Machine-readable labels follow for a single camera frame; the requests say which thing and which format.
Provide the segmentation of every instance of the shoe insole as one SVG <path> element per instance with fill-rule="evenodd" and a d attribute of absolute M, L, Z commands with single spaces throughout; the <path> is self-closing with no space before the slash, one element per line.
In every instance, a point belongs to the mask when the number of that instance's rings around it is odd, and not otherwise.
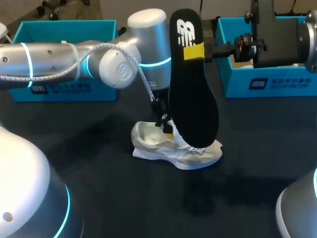
<path fill-rule="evenodd" d="M 174 12 L 169 21 L 171 80 L 169 109 L 179 134 L 191 146 L 210 146 L 218 132 L 218 107 L 204 70 L 204 59 L 184 60 L 184 47 L 204 42 L 198 14 Z"/>

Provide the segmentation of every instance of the robotic arm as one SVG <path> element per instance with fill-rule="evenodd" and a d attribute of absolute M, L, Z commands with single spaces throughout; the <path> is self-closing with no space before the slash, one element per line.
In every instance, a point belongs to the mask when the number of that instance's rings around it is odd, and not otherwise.
<path fill-rule="evenodd" d="M 159 9 L 147 9 L 131 15 L 127 32 L 109 43 L 3 44 L 0 45 L 0 59 L 0 87 L 3 89 L 79 77 L 124 88 L 132 83 L 139 70 L 143 71 L 143 78 L 148 80 L 152 90 L 161 90 L 169 86 L 170 80 L 166 14 Z"/>

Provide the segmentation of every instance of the black table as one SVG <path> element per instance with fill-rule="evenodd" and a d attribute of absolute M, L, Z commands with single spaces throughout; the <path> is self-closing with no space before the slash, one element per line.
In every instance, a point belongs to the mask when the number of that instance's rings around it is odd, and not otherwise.
<path fill-rule="evenodd" d="M 153 119 L 140 80 L 115 103 L 15 104 L 3 92 L 0 121 L 46 154 L 88 238 L 280 238 L 277 198 L 316 166 L 317 98 L 225 99 L 215 65 L 206 76 L 224 156 L 202 170 L 132 157 L 132 126 Z"/>

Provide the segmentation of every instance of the white sneaker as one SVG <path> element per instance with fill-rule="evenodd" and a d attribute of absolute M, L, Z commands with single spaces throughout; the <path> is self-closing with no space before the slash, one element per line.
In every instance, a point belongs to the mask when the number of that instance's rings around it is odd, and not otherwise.
<path fill-rule="evenodd" d="M 133 156 L 147 160 L 166 160 L 181 170 L 195 170 L 212 165 L 222 156 L 222 144 L 217 140 L 203 149 L 188 145 L 179 135 L 173 121 L 173 134 L 164 134 L 154 122 L 137 122 L 131 132 L 135 147 Z"/>

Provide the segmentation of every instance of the blue box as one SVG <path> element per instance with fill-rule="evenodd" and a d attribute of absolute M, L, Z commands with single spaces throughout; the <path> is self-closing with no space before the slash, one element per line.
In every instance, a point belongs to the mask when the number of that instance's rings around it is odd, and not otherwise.
<path fill-rule="evenodd" d="M 13 42 L 61 43 L 61 41 L 67 41 L 76 44 L 88 40 L 108 42 L 116 36 L 115 20 L 25 21 L 21 23 Z M 76 82 L 44 85 L 45 94 L 37 94 L 38 90 L 39 88 L 29 87 L 9 91 L 16 102 L 115 101 L 116 99 L 115 89 L 94 79 L 79 79 Z"/>
<path fill-rule="evenodd" d="M 303 23 L 305 17 L 298 19 Z M 251 33 L 244 18 L 220 18 L 216 43 L 234 44 L 244 33 Z M 230 57 L 217 59 L 217 64 L 226 98 L 317 96 L 317 74 L 305 67 L 234 68 Z"/>

